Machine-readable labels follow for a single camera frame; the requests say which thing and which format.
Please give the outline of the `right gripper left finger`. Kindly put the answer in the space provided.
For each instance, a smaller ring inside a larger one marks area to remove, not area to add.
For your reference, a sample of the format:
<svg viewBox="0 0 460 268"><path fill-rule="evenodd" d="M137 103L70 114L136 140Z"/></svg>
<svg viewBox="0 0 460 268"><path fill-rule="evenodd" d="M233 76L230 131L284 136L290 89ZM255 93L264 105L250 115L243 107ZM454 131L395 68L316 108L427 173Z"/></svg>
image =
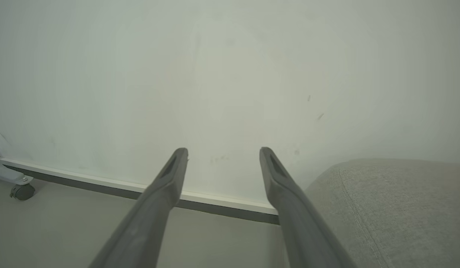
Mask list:
<svg viewBox="0 0 460 268"><path fill-rule="evenodd" d="M189 152L178 148L89 268L156 268L169 212L180 200Z"/></svg>

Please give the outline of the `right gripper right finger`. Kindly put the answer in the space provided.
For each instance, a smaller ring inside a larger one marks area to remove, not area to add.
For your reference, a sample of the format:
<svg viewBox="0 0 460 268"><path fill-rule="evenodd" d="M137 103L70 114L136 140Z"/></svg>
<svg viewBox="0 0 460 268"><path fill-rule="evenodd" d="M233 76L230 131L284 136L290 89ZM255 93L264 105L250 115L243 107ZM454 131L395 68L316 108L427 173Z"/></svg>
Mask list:
<svg viewBox="0 0 460 268"><path fill-rule="evenodd" d="M259 161L267 199L279 214L290 267L356 268L275 152L262 147Z"/></svg>

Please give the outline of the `grey fabric sofa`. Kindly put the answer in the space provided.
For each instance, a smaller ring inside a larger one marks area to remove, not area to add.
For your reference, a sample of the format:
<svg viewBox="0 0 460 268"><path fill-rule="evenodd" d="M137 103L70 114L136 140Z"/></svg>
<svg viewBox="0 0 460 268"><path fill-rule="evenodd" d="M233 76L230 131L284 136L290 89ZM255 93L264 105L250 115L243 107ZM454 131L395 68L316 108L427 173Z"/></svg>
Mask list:
<svg viewBox="0 0 460 268"><path fill-rule="evenodd" d="M460 268L460 163L351 160L305 193L359 268Z"/></svg>

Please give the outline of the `white and black baseboard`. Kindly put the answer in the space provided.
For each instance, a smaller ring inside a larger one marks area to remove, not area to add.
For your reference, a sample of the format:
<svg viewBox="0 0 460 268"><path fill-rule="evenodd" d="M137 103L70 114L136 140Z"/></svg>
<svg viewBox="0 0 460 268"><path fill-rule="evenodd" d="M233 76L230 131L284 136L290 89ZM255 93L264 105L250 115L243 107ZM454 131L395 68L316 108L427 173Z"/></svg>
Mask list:
<svg viewBox="0 0 460 268"><path fill-rule="evenodd" d="M0 157L0 162L4 166L31 175L38 180L131 200L136 200L147 188L142 184L59 170L3 157ZM182 191L177 207L261 223L280 224L276 209L263 202Z"/></svg>

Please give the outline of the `black caster wheel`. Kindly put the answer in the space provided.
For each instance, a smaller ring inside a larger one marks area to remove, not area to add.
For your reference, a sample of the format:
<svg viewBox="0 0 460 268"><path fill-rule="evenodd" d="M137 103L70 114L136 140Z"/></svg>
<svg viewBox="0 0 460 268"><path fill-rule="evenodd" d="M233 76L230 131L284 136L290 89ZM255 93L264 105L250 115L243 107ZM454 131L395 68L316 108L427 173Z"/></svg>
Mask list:
<svg viewBox="0 0 460 268"><path fill-rule="evenodd" d="M9 196L19 201L29 200L35 194L35 187L31 185L31 182L34 180L31 176L24 176L20 179L14 187L12 187Z"/></svg>

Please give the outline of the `grey metal stand leg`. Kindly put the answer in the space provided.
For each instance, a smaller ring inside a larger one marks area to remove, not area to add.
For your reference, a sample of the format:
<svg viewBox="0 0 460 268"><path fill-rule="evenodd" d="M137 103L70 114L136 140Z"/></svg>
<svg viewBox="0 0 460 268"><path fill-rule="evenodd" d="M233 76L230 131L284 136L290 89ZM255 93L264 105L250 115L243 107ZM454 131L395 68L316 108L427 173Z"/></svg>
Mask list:
<svg viewBox="0 0 460 268"><path fill-rule="evenodd" d="M15 185L27 185L31 183L34 178L19 171L7 168L0 162L0 180L14 183Z"/></svg>

